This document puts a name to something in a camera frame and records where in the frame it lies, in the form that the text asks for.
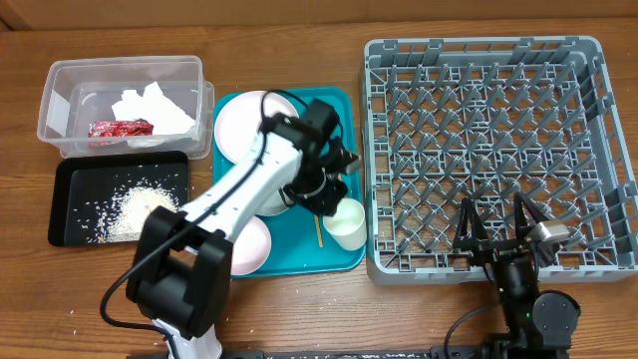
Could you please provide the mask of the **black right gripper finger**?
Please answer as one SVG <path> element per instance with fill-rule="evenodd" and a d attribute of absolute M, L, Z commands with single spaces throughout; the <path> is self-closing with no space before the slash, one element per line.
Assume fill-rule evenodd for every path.
<path fill-rule="evenodd" d="M 525 211 L 529 213 L 532 219 L 536 222 L 546 221 L 545 214 L 539 207 L 522 191 L 518 191 L 513 196 L 514 204 L 514 223 L 516 227 L 527 226 Z"/>
<path fill-rule="evenodd" d="M 474 202 L 466 197 L 462 200 L 460 208 L 456 244 L 476 244 L 479 240 L 486 240 L 486 230 L 474 207 Z"/>

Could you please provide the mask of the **wooden chopstick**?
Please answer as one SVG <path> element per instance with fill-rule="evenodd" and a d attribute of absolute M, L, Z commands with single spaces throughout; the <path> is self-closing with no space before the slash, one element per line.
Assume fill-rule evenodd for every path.
<path fill-rule="evenodd" d="M 324 246 L 323 235 L 322 235 L 322 230 L 321 230 L 320 218 L 319 218 L 318 215 L 314 215 L 314 222 L 315 222 L 315 229 L 316 229 L 318 245 L 319 245 L 320 248 L 323 248 L 323 246 Z"/>

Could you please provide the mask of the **grey bowl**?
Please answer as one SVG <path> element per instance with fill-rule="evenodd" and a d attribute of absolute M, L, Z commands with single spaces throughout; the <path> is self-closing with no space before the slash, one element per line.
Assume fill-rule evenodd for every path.
<path fill-rule="evenodd" d="M 283 188 L 273 193 L 266 202 L 257 210 L 260 216 L 278 215 L 295 205 L 295 202 L 285 193 Z"/>

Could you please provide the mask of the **white cup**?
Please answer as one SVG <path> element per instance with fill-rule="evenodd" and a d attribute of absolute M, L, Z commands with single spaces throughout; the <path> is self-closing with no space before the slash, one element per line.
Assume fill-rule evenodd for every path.
<path fill-rule="evenodd" d="M 355 199 L 341 199 L 336 212 L 332 216 L 324 216 L 322 222 L 328 233 L 345 250 L 358 250 L 367 241 L 365 210 Z"/>

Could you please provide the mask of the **large white plate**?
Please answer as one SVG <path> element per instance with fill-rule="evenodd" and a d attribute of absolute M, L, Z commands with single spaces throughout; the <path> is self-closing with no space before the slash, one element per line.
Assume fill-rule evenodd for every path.
<path fill-rule="evenodd" d="M 214 123 L 214 140 L 223 156 L 233 164 L 249 151 L 261 123 L 264 91 L 237 95 L 221 107 Z"/>

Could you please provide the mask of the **white napkin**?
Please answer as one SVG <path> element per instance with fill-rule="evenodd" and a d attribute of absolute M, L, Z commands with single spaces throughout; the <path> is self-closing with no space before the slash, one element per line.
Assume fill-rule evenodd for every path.
<path fill-rule="evenodd" d="M 148 122 L 154 135 L 182 135 L 195 126 L 195 120 L 166 97 L 157 82 L 147 85 L 141 96 L 136 90 L 123 90 L 112 110 L 117 121 Z"/>

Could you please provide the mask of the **red snack wrapper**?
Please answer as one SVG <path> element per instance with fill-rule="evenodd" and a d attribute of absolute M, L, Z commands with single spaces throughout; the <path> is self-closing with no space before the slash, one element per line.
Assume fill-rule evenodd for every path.
<path fill-rule="evenodd" d="M 136 121 L 100 121 L 90 126 L 88 137 L 99 138 L 89 142 L 90 149 L 107 147 L 117 143 L 116 138 L 150 136 L 154 126 L 145 120 Z"/>

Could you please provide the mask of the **pile of white rice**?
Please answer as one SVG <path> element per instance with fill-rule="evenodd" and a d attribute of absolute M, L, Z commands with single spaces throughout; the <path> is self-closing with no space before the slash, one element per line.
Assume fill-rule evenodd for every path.
<path fill-rule="evenodd" d="M 109 199 L 95 204 L 97 222 L 81 225 L 81 229 L 93 232 L 84 239 L 89 244 L 137 241 L 153 210 L 161 206 L 176 211 L 179 203 L 176 188 L 164 188 L 159 180 L 141 179 L 135 185 L 127 181 L 116 187 Z"/>

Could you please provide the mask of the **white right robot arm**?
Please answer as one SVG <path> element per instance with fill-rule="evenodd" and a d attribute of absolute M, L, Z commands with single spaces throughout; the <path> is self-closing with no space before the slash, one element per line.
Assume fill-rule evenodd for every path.
<path fill-rule="evenodd" d="M 483 270 L 497 290 L 498 302 L 486 304 L 458 319 L 448 330 L 442 347 L 453 356 L 450 340 L 466 320 L 502 308 L 505 333 L 490 334 L 468 351 L 474 358 L 567 358 L 571 337 L 581 314 L 580 305 L 558 290 L 541 291 L 539 271 L 554 263 L 553 255 L 570 232 L 567 226 L 548 218 L 522 192 L 513 196 L 514 238 L 489 238 L 474 202 L 465 198 L 460 208 L 453 248 L 470 254 L 470 264 Z"/>

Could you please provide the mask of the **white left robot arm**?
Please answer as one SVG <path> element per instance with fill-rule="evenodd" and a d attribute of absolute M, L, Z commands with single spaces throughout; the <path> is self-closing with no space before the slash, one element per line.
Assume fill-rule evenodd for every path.
<path fill-rule="evenodd" d="M 223 357 L 214 324 L 228 298 L 239 234 L 278 192 L 316 215 L 336 213 L 348 193 L 339 176 L 360 159 L 334 136 L 342 128 L 336 110 L 319 99 L 300 117 L 262 115 L 239 164 L 180 209 L 150 213 L 132 267 L 102 298 L 102 319 L 161 334 L 170 358 Z"/>

